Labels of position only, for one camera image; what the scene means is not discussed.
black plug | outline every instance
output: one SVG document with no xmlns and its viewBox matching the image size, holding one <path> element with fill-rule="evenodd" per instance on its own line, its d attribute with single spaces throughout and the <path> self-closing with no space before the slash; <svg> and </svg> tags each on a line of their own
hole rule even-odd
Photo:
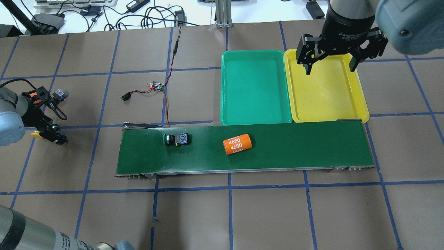
<svg viewBox="0 0 444 250">
<path fill-rule="evenodd" d="M 99 14 L 97 14 L 95 17 L 91 18 L 91 21 L 93 23 L 97 22 L 97 18 L 101 17 L 103 15 L 103 12 L 100 12 Z"/>
<path fill-rule="evenodd" d="M 173 55 L 177 53 L 177 47 L 179 47 L 179 41 L 176 41 L 176 45 L 174 45 Z"/>
<path fill-rule="evenodd" d="M 127 101 L 131 98 L 131 92 L 128 92 L 122 96 L 122 100 Z"/>
</svg>

connector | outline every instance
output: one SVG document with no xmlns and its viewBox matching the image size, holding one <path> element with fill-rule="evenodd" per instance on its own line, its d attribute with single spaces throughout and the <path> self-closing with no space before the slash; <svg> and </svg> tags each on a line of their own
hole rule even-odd
<svg viewBox="0 0 444 250">
<path fill-rule="evenodd" d="M 131 92 L 128 92 L 122 96 L 122 100 L 127 101 L 131 98 Z"/>
<path fill-rule="evenodd" d="M 97 14 L 95 17 L 91 18 L 91 21 L 93 23 L 97 22 L 97 18 L 101 17 L 103 15 L 103 12 L 100 12 L 99 14 Z"/>
</svg>

green tray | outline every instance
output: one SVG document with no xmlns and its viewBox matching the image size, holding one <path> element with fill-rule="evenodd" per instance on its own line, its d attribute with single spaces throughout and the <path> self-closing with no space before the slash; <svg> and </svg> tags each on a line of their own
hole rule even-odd
<svg viewBox="0 0 444 250">
<path fill-rule="evenodd" d="M 282 51 L 222 54 L 220 120 L 223 125 L 293 121 Z"/>
<path fill-rule="evenodd" d="M 189 145 L 166 146 L 164 134 L 189 133 Z M 222 141 L 249 134 L 253 147 L 226 155 Z M 373 167 L 361 121 L 128 129 L 117 177 L 294 169 Z"/>
</svg>

power strip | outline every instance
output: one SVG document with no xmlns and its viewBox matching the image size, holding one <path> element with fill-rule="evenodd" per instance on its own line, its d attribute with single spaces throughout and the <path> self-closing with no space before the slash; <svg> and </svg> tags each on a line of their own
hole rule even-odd
<svg viewBox="0 0 444 250">
<path fill-rule="evenodd" d="M 33 7 L 36 9 L 59 9 L 61 4 L 65 0 L 35 0 Z M 73 8 L 72 4 L 74 3 L 76 7 L 88 7 L 91 6 L 114 6 L 117 3 L 117 0 L 71 0 L 67 1 L 62 9 L 71 9 Z"/>
</svg>

power adapter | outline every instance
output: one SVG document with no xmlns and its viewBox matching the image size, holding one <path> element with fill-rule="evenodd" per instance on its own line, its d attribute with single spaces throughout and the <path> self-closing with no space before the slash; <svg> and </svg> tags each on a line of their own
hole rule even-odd
<svg viewBox="0 0 444 250">
<path fill-rule="evenodd" d="M 183 10 L 177 10 L 174 12 L 174 26 L 178 27 L 178 26 L 186 26 L 186 16 L 185 16 L 185 11 Z"/>
<path fill-rule="evenodd" d="M 127 9 L 131 11 L 131 13 L 134 13 L 150 1 L 151 0 L 132 0 L 129 4 L 127 4 Z"/>
</svg>

